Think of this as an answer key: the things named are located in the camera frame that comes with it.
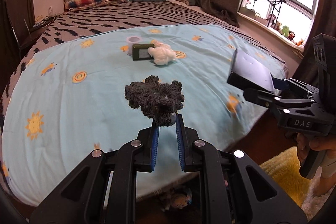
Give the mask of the person's right hand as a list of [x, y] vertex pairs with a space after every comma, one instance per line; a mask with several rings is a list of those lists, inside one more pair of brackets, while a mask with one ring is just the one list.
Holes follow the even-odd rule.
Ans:
[[303, 134], [297, 135], [297, 157], [303, 162], [310, 149], [314, 151], [326, 150], [326, 155], [330, 160], [335, 161], [336, 141], [335, 135], [320, 136], [309, 140]]

